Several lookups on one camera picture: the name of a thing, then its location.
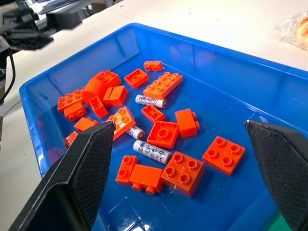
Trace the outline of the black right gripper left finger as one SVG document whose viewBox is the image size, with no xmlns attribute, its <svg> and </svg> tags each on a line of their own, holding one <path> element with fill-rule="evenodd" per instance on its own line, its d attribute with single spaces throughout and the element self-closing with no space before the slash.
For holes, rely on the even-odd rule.
<svg viewBox="0 0 308 231">
<path fill-rule="evenodd" d="M 42 178 L 11 231 L 89 231 L 106 186 L 116 125 L 79 133 Z"/>
</svg>

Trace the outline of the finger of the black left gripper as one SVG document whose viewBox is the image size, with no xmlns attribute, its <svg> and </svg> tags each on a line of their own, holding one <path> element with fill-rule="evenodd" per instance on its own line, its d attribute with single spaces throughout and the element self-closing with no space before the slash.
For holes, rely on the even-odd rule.
<svg viewBox="0 0 308 231">
<path fill-rule="evenodd" d="M 54 41 L 53 37 L 43 32 L 29 29 L 7 31 L 4 33 L 4 39 L 10 48 L 30 51 L 42 49 Z"/>
</svg>

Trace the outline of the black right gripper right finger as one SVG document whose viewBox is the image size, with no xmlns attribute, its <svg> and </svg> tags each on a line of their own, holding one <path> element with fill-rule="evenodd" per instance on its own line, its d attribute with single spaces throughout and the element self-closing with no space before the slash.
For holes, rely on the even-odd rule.
<svg viewBox="0 0 308 231">
<path fill-rule="evenodd" d="M 289 228 L 308 229 L 308 139 L 299 131 L 248 120 L 263 181 Z"/>
</svg>

